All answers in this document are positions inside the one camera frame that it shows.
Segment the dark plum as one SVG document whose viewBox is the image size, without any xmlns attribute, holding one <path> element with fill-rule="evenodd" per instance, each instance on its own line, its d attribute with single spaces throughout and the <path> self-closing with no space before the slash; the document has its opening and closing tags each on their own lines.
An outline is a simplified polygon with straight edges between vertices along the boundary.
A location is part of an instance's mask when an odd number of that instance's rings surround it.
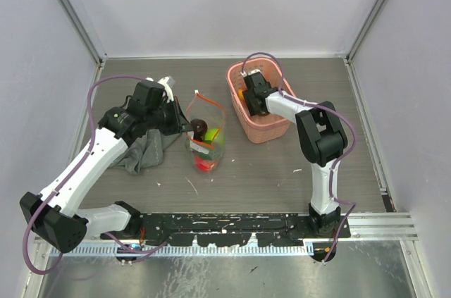
<svg viewBox="0 0 451 298">
<path fill-rule="evenodd" d="M 204 136 L 208 130 L 208 125 L 202 119 L 195 118 L 190 121 L 193 129 L 193 140 L 198 142 L 204 141 Z"/>
</svg>

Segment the clear zip bag orange zipper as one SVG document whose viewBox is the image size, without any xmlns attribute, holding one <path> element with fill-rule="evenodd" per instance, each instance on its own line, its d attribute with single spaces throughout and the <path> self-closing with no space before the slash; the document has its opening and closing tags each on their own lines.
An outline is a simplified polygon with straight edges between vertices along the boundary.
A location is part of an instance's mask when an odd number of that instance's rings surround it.
<svg viewBox="0 0 451 298">
<path fill-rule="evenodd" d="M 225 110 L 196 89 L 186 109 L 186 116 L 194 128 L 186 134 L 185 141 L 191 161 L 200 173 L 211 173 L 218 167 L 226 147 Z"/>
</svg>

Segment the green apple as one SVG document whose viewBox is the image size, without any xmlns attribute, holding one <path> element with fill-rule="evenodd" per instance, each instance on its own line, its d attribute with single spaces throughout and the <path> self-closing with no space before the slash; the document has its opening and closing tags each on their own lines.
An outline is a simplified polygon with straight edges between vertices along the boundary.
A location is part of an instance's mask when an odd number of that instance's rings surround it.
<svg viewBox="0 0 451 298">
<path fill-rule="evenodd" d="M 204 142 L 211 145 L 223 146 L 225 144 L 225 136 L 223 131 L 219 128 L 208 129 L 204 136 Z"/>
</svg>

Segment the dark green lime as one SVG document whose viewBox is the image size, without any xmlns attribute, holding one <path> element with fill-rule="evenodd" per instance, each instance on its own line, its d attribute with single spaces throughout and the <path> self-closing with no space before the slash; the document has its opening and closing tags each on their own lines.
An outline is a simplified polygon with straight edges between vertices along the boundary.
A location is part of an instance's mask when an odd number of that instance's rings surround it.
<svg viewBox="0 0 451 298">
<path fill-rule="evenodd" d="M 205 161 L 219 160 L 223 155 L 223 149 L 220 147 L 214 147 L 213 149 L 207 149 L 206 147 L 200 147 L 196 150 L 195 154 Z"/>
</svg>

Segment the red apple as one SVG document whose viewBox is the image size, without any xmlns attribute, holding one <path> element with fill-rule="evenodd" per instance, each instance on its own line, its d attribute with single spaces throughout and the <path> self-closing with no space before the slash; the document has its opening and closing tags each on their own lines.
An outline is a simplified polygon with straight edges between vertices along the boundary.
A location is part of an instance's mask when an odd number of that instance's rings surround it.
<svg viewBox="0 0 451 298">
<path fill-rule="evenodd" d="M 194 158 L 194 165 L 196 166 L 196 168 L 201 171 L 201 172 L 209 172 L 212 171 L 216 165 L 217 165 L 217 161 L 216 160 L 206 160 L 206 159 L 202 159 L 199 156 L 196 156 Z"/>
</svg>

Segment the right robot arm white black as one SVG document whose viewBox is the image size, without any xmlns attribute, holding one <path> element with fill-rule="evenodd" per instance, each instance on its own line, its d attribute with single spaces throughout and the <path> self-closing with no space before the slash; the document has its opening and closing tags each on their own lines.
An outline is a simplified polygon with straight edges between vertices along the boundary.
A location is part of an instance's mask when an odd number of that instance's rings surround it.
<svg viewBox="0 0 451 298">
<path fill-rule="evenodd" d="M 297 126 L 300 148 L 312 172 L 309 229 L 317 237 L 330 232 L 338 236 L 342 219 L 333 174 L 348 140 L 334 106 L 327 101 L 316 104 L 301 100 L 273 87 L 260 70 L 242 76 L 246 85 L 242 95 L 251 115 L 277 115 Z"/>
</svg>

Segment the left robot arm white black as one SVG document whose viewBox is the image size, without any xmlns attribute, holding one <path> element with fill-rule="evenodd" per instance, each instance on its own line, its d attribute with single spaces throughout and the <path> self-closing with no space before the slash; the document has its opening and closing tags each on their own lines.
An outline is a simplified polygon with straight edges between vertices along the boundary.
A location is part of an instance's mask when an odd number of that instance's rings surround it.
<svg viewBox="0 0 451 298">
<path fill-rule="evenodd" d="M 39 194 L 27 192 L 20 207 L 32 231 L 61 253 L 106 232 L 132 239 L 142 229 L 141 213 L 123 201 L 97 209 L 80 204 L 104 171 L 148 130 L 163 135 L 189 132 L 172 87 L 172 77 L 141 79 L 124 106 L 109 109 L 95 125 L 87 146 Z"/>
</svg>

